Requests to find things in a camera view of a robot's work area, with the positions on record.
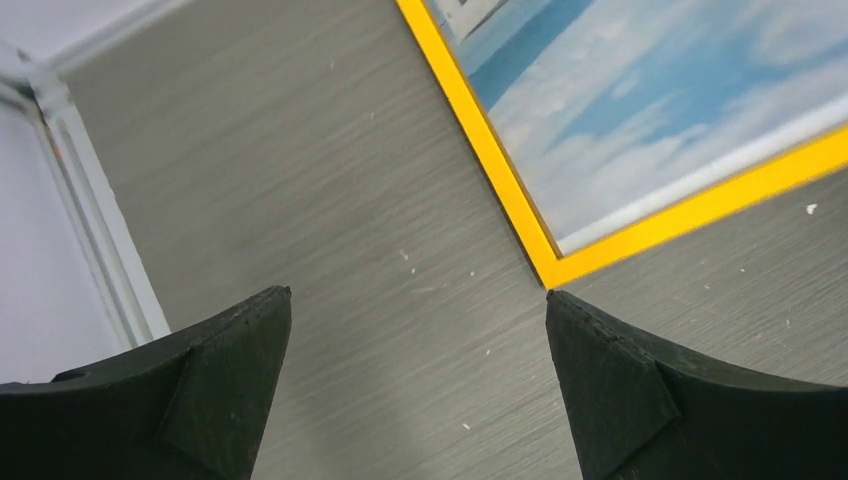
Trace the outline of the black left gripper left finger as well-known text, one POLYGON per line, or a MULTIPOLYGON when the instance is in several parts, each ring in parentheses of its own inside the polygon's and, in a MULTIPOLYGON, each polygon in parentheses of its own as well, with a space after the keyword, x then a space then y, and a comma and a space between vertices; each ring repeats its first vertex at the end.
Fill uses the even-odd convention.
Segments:
POLYGON ((273 286, 47 383, 1 388, 5 479, 247 479, 291 332, 273 286))

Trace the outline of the yellow wooden picture frame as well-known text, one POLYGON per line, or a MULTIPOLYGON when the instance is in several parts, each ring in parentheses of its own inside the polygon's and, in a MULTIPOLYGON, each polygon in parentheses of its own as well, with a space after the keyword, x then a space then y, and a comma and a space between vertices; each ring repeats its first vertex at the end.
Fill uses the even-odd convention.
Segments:
POLYGON ((483 113, 430 9, 398 7, 460 123, 540 282, 547 288, 609 266, 847 164, 847 122, 725 178, 568 255, 560 254, 483 113))

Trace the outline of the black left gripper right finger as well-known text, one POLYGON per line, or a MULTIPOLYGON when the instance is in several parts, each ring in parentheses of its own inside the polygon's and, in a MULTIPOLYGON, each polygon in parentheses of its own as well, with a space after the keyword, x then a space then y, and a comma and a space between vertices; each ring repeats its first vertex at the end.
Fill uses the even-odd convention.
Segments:
POLYGON ((847 391, 733 365, 565 292, 546 329, 586 479, 843 479, 847 391))

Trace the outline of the building and sky photo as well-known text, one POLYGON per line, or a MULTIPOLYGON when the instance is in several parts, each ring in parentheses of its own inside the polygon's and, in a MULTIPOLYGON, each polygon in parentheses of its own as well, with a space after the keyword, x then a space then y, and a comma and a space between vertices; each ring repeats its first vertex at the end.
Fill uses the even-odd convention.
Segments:
POLYGON ((568 255, 847 122, 843 1, 433 1, 568 255))

